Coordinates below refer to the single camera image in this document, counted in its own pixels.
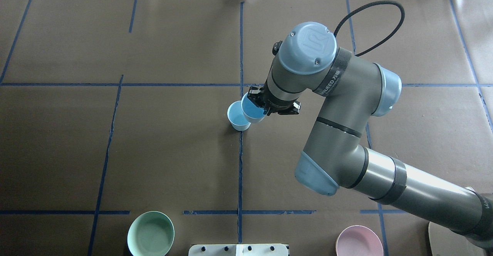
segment gray robotic arm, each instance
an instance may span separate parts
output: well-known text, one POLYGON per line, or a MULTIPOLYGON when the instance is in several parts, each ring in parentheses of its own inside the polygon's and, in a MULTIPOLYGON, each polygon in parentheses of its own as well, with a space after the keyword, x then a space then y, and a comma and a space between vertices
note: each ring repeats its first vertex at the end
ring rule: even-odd
POLYGON ((474 245, 493 248, 493 195, 446 182, 359 145, 370 116, 391 110, 401 91, 395 73, 337 47, 324 25, 299 24, 275 55, 263 87, 248 98, 264 113, 298 114, 305 89, 325 96, 295 170, 297 180, 322 195, 354 188, 384 205, 445 226, 474 245))

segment cup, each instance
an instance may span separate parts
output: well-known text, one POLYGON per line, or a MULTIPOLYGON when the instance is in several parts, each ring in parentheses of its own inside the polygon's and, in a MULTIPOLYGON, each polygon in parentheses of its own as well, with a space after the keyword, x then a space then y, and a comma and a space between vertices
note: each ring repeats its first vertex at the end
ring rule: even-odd
POLYGON ((236 131, 244 131, 250 126, 250 122, 248 122, 243 115, 241 101, 236 101, 229 106, 228 119, 229 122, 231 122, 231 126, 233 126, 236 131))
POLYGON ((171 249, 174 226, 162 212, 145 212, 137 217, 127 235, 127 244, 133 256, 164 256, 171 249))
POLYGON ((337 256, 383 256, 384 248, 377 234, 365 226, 350 226, 336 240, 337 256))
POLYGON ((251 123, 259 123, 264 119, 264 109, 257 107, 250 99, 247 97, 248 93, 243 95, 241 98, 241 109, 243 110, 243 115, 251 123))

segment black wire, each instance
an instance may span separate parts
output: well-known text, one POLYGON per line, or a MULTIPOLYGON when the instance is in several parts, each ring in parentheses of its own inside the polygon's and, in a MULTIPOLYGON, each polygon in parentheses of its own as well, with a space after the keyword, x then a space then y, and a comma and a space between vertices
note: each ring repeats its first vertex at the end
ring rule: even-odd
POLYGON ((373 2, 373 3, 367 3, 366 5, 363 5, 362 7, 357 8, 356 10, 353 10, 351 13, 349 13, 348 15, 346 15, 344 17, 344 19, 342 19, 340 21, 340 23, 337 25, 337 27, 336 27, 336 29, 334 31, 334 36, 337 36, 337 33, 339 32, 339 30, 342 27, 342 25, 347 21, 347 19, 349 19, 351 16, 355 15, 356 13, 358 13, 358 12, 364 10, 364 9, 370 8, 372 6, 375 6, 375 5, 395 5, 401 11, 401 19, 399 21, 399 24, 397 24, 396 28, 394 28, 394 30, 387 37, 385 37, 384 40, 381 40, 380 42, 378 42, 377 44, 373 45, 369 49, 366 49, 364 52, 360 52, 359 54, 356 54, 356 56, 362 56, 363 54, 366 54, 367 52, 371 51, 372 49, 375 49, 379 45, 385 43, 392 36, 394 36, 394 34, 396 34, 396 32, 399 30, 399 28, 402 26, 402 23, 404 22, 404 17, 405 17, 404 8, 402 7, 402 5, 400 3, 395 2, 395 1, 378 1, 378 2, 373 2))

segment green bowl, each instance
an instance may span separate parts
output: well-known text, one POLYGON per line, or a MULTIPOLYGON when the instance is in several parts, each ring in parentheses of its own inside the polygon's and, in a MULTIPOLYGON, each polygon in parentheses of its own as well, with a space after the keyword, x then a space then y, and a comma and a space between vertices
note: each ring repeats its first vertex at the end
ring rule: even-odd
POLYGON ((135 219, 127 235, 134 256, 164 256, 171 249, 174 226, 162 212, 145 212, 135 219))

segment blue cup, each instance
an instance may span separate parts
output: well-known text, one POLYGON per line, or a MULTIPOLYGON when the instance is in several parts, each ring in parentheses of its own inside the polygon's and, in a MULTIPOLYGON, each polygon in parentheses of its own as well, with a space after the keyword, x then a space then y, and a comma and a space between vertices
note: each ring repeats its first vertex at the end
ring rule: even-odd
POLYGON ((244 131, 250 126, 250 122, 243 115, 241 101, 236 101, 229 106, 228 119, 236 131, 244 131))
POLYGON ((247 98, 248 93, 243 95, 241 98, 241 109, 243 110, 243 115, 251 123, 259 123, 264 119, 264 109, 257 107, 252 101, 247 98))

